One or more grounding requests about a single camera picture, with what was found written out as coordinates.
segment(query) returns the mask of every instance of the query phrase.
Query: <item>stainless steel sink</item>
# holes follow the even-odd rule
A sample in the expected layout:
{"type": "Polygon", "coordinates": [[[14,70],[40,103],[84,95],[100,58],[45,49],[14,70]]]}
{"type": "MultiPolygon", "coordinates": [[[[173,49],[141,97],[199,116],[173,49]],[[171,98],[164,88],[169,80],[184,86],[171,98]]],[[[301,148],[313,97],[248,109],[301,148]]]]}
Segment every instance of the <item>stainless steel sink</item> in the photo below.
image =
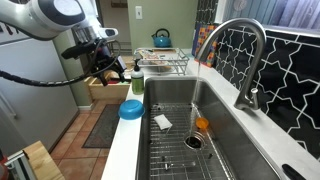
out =
{"type": "Polygon", "coordinates": [[[136,179],[282,179],[211,86],[196,84],[196,77],[147,79],[136,179]],[[160,130],[153,120],[160,114],[171,129],[160,130]],[[199,116],[209,120],[206,130],[195,126],[199,116]]]}

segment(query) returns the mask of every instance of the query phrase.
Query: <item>window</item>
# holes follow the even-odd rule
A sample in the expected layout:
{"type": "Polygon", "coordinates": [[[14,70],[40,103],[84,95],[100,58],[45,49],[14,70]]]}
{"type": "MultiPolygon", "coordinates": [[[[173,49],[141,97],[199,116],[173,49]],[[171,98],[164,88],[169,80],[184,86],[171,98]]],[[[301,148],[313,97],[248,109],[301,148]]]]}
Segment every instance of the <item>window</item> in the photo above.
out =
{"type": "Polygon", "coordinates": [[[319,0],[220,0],[218,11],[222,6],[223,21],[242,17],[264,25],[320,29],[319,0]]]}

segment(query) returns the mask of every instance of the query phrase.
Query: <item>kitchen faucet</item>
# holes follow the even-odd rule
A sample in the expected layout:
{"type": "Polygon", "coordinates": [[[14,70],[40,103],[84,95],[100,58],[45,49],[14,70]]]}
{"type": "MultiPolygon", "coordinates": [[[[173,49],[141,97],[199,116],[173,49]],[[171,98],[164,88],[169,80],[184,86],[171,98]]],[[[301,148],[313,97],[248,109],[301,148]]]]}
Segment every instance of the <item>kitchen faucet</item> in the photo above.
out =
{"type": "Polygon", "coordinates": [[[249,28],[251,31],[253,31],[253,33],[257,37],[257,47],[251,63],[251,67],[247,74],[247,78],[243,83],[243,87],[240,90],[240,93],[238,95],[238,98],[234,106],[240,110],[245,108],[252,108],[254,110],[257,110],[260,108],[259,102],[258,102],[258,89],[253,88],[250,90],[250,86],[252,84],[253,77],[257,71],[257,67],[260,62],[261,55],[266,45],[266,34],[265,34],[265,31],[263,30],[262,25],[258,21],[254,19],[237,18],[237,19],[231,19],[229,21],[222,23],[205,40],[198,54],[196,55],[196,59],[199,60],[199,63],[201,61],[205,61],[210,53],[210,48],[212,43],[218,38],[218,36],[222,32],[224,32],[231,26],[235,26],[235,25],[245,26],[249,28]]]}

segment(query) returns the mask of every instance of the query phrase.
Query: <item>dish rack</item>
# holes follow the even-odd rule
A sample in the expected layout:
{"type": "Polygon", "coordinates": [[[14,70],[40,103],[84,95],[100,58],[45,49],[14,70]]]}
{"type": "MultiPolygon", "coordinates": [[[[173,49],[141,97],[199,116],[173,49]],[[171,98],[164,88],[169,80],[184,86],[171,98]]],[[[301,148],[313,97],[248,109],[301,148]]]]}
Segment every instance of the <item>dish rack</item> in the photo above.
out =
{"type": "Polygon", "coordinates": [[[136,56],[141,56],[138,65],[145,74],[186,75],[189,58],[180,48],[138,48],[136,56]]]}

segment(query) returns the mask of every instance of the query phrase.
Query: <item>faucet handle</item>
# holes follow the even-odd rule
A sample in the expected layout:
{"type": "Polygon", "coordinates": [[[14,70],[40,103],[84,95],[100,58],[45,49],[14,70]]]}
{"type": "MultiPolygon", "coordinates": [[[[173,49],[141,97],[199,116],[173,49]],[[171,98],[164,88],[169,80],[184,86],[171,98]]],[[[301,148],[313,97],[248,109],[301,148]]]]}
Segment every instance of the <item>faucet handle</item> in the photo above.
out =
{"type": "Polygon", "coordinates": [[[259,90],[257,88],[251,89],[251,102],[252,102],[251,108],[254,110],[260,109],[258,92],[259,92],[259,90]]]}

